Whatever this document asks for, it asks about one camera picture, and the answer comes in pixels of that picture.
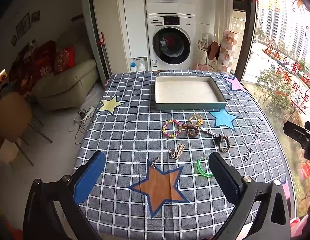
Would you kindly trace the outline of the star rhinestone hair clip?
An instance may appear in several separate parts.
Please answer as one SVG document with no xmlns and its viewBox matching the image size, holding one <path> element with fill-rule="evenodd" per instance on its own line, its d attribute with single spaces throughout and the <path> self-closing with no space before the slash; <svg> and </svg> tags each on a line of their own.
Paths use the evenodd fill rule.
<svg viewBox="0 0 310 240">
<path fill-rule="evenodd" d="M 206 129 L 206 128 L 201 127 L 200 130 L 201 130 L 202 132 L 204 132 L 204 133 L 206 133 L 206 134 L 208 134 L 208 135 L 214 137 L 214 138 L 218 137 L 218 135 L 217 135 L 216 133 L 212 132 L 212 131 L 209 130 L 209 129 Z"/>
</svg>

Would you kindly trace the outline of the red patterned cushion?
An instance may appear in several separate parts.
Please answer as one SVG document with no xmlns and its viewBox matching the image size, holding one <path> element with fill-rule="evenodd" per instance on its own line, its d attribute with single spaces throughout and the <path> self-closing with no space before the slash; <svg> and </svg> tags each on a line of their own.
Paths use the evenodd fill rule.
<svg viewBox="0 0 310 240">
<path fill-rule="evenodd" d="M 75 66 L 75 47 L 74 45 L 63 48 L 56 54 L 54 75 L 58 75 Z"/>
</svg>

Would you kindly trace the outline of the silver metal hair clip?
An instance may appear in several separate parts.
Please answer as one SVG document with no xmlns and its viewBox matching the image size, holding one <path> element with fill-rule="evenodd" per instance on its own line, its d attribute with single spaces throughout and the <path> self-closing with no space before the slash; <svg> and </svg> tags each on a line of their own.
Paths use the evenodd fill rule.
<svg viewBox="0 0 310 240">
<path fill-rule="evenodd" d="M 170 157 L 171 159 L 176 159 L 176 151 L 175 151 L 174 148 L 170 148 L 170 149 L 168 150 L 168 154 L 169 154 L 169 157 Z"/>
</svg>

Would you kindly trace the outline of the black claw hair clip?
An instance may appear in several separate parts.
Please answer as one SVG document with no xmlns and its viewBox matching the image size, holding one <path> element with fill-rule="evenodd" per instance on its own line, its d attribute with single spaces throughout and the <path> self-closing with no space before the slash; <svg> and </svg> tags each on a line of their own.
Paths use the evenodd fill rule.
<svg viewBox="0 0 310 240">
<path fill-rule="evenodd" d="M 229 139 L 228 139 L 228 137 L 226 137 L 225 135 L 221 135 L 221 134 L 220 134 L 220 135 L 214 137 L 213 141 L 214 141 L 214 144 L 215 144 L 215 145 L 221 145 L 223 142 L 225 142 L 226 144 L 228 144 Z"/>
</svg>

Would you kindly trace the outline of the white front-load washing machine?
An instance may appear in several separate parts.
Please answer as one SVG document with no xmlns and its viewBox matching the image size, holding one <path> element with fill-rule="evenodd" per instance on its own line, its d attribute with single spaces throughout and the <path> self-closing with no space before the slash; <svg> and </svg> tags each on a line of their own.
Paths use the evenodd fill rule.
<svg viewBox="0 0 310 240">
<path fill-rule="evenodd" d="M 190 69 L 193 61 L 195 16 L 147 15 L 152 71 Z"/>
</svg>

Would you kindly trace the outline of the wooden chair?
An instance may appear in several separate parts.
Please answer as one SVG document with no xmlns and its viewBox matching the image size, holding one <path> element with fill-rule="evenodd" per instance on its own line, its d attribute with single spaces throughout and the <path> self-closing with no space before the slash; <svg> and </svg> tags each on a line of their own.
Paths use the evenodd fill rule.
<svg viewBox="0 0 310 240">
<path fill-rule="evenodd" d="M 19 145 L 18 139 L 23 140 L 24 131 L 31 127 L 48 142 L 52 143 L 52 140 L 32 124 L 31 120 L 32 109 L 19 93 L 9 92 L 0 99 L 0 138 L 14 143 L 19 152 L 33 166 L 32 161 Z"/>
</svg>

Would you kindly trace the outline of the white plastic bottle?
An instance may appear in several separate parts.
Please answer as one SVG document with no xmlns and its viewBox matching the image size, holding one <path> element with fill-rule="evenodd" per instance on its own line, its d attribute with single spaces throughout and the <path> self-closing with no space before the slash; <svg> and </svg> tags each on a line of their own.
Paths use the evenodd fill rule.
<svg viewBox="0 0 310 240">
<path fill-rule="evenodd" d="M 139 65 L 138 72 L 145 72 L 145 71 L 146 71 L 146 67 L 145 67 L 145 65 L 144 65 L 143 63 L 141 63 L 141 64 Z"/>
</svg>

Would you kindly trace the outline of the teal jewelry tray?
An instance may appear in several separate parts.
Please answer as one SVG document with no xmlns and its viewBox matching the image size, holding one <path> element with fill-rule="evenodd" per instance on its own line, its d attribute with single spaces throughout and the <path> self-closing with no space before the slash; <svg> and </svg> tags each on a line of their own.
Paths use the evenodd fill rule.
<svg viewBox="0 0 310 240">
<path fill-rule="evenodd" d="M 157 76 L 155 107 L 160 111 L 224 109 L 226 99 L 212 77 Z"/>
</svg>

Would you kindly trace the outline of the dark red okay cushion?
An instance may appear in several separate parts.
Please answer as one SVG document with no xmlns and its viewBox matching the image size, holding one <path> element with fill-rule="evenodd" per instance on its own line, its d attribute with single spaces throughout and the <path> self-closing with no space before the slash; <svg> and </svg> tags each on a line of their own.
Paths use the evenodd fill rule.
<svg viewBox="0 0 310 240">
<path fill-rule="evenodd" d="M 31 84 L 34 86 L 41 78 L 54 70 L 56 42 L 48 41 L 32 53 Z"/>
</svg>

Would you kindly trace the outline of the checkered pink storage column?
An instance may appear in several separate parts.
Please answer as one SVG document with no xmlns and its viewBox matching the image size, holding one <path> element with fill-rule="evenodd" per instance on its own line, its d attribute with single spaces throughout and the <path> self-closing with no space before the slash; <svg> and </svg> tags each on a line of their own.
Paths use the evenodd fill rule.
<svg viewBox="0 0 310 240">
<path fill-rule="evenodd" d="M 217 71 L 230 73 L 237 48 L 238 34 L 224 30 L 217 60 Z"/>
</svg>

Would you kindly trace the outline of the beige sofa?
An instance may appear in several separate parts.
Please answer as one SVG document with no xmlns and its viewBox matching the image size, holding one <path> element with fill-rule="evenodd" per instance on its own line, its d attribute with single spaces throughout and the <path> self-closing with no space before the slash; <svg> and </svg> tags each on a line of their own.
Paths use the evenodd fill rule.
<svg viewBox="0 0 310 240">
<path fill-rule="evenodd" d="M 47 110 L 80 107 L 99 78 L 90 46 L 77 42 L 75 66 L 60 74 L 48 74 L 32 89 L 32 96 Z"/>
</svg>

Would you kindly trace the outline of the silver rhinestone brooch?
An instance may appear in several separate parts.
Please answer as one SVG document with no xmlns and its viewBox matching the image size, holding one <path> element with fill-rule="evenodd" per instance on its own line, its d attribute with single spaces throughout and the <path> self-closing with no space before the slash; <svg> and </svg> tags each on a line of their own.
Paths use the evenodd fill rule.
<svg viewBox="0 0 310 240">
<path fill-rule="evenodd" d="M 153 159 L 151 162 L 150 162 L 150 166 L 152 168 L 156 168 L 156 163 L 158 163 L 160 161 L 160 158 L 159 157 L 156 157 L 155 159 Z"/>
</svg>

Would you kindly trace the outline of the white power strip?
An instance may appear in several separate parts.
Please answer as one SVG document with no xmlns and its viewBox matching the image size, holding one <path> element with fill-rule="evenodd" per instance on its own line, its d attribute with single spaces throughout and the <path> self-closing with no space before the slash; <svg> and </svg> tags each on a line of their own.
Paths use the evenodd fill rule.
<svg viewBox="0 0 310 240">
<path fill-rule="evenodd" d="M 86 109 L 80 109 L 79 111 L 78 111 L 78 114 L 79 114 L 79 116 L 81 117 L 81 118 L 86 118 L 86 117 L 88 117 L 88 116 L 91 116 L 93 113 L 94 113 L 94 111 L 95 111 L 95 107 L 94 106 L 91 106 L 88 110 L 86 110 Z"/>
</svg>

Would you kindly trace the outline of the white detergent bottle blue cap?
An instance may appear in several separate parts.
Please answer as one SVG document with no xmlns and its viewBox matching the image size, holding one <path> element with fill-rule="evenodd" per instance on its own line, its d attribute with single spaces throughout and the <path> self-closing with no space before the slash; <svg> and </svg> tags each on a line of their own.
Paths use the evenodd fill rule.
<svg viewBox="0 0 310 240">
<path fill-rule="evenodd" d="M 137 72 L 137 65 L 135 62 L 131 63 L 131 73 L 136 73 Z"/>
</svg>

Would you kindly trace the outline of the grey checked star tablecloth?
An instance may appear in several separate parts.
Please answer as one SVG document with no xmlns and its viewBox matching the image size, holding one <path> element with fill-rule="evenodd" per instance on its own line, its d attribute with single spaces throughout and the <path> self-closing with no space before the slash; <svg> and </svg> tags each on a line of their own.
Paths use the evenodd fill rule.
<svg viewBox="0 0 310 240">
<path fill-rule="evenodd" d="M 226 99 L 227 118 L 217 110 L 155 108 L 157 74 L 113 75 L 83 137 L 76 166 L 96 152 L 105 169 L 81 210 L 100 236 L 127 239 L 201 239 L 212 236 L 233 210 L 218 183 L 208 178 L 208 155 L 218 151 L 213 134 L 226 136 L 222 157 L 258 182 L 291 185 L 288 163 L 268 119 L 233 75 L 171 70 L 160 76 L 210 77 Z M 151 214 L 148 197 L 131 190 L 154 167 L 181 168 L 177 188 L 184 203 L 164 203 Z"/>
</svg>

